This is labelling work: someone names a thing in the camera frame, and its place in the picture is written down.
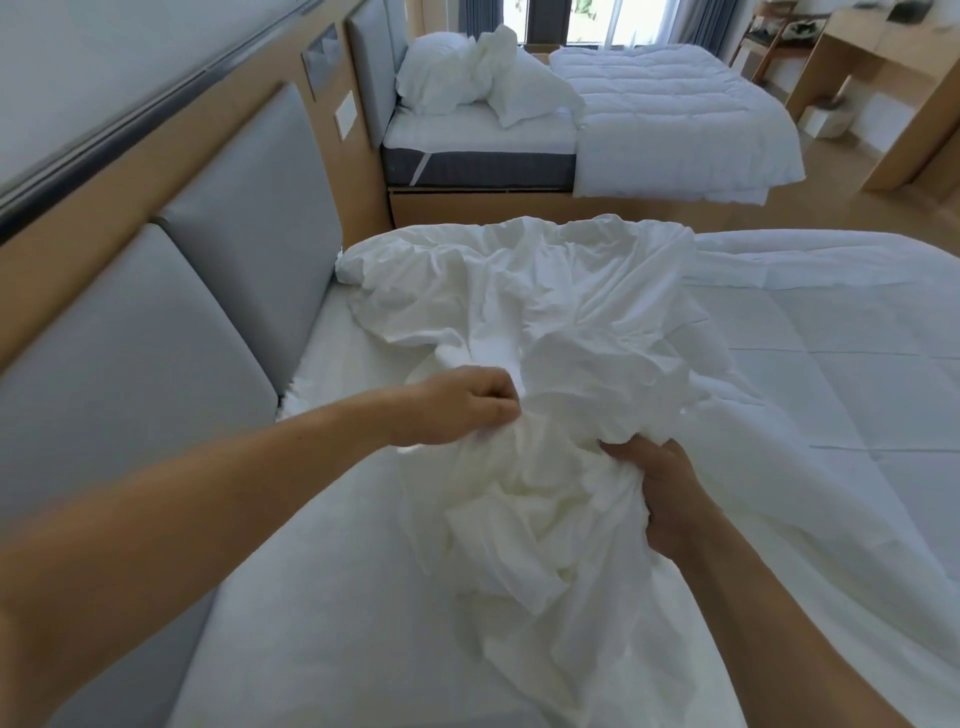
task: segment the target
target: quilted comforter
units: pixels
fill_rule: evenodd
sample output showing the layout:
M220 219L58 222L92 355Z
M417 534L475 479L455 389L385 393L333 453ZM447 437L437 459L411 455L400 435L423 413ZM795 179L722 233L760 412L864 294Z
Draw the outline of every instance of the quilted comforter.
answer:
M550 67L586 102L575 196L762 203L804 178L786 109L703 48L562 48Z

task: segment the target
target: headboard cushion panel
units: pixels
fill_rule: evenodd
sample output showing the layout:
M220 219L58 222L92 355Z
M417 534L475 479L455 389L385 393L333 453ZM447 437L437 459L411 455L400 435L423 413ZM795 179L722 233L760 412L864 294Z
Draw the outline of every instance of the headboard cushion panel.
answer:
M403 57L407 55L409 45L407 28L406 0L383 0L387 9L387 23L390 26L390 45L394 51L394 73L400 70Z
M394 115L396 71L399 69L384 0L367 0L357 8L347 18L347 32L357 83L360 85L367 132L371 146L377 148L383 142Z
M223 309L147 226L0 376L0 520L275 412L273 387ZM83 688L49 726L162 728L211 599Z
M271 99L157 221L282 394L343 246L297 87Z

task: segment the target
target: pillow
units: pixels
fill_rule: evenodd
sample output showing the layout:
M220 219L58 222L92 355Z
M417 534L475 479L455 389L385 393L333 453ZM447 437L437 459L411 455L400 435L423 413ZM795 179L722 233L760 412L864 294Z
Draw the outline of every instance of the pillow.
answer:
M414 40L396 73L400 103L413 113L445 114L476 101L469 66L475 45L473 38L446 32Z
M430 33L411 43L396 74L400 103L416 114L448 114L487 98L516 59L516 33L501 25L479 40Z
M583 98L569 82L522 48L516 51L514 67L493 80L487 103L496 111L501 127L557 109L572 110L576 119L584 108Z

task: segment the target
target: wooden desk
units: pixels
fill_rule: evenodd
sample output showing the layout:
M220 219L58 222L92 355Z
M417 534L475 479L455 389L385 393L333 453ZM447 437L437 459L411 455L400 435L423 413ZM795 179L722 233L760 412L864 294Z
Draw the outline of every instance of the wooden desk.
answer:
M786 102L798 120L853 75L917 110L863 183L865 190L910 182L960 120L960 28L890 23L888 12L834 12Z

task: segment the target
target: dark gray mattress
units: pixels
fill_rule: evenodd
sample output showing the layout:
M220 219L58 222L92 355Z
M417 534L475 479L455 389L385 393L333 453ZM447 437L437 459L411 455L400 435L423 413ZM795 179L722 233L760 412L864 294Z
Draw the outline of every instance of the dark gray mattress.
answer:
M571 190L573 173L577 167L576 155L440 152L429 155L420 169L424 154L414 149L381 147L387 185Z

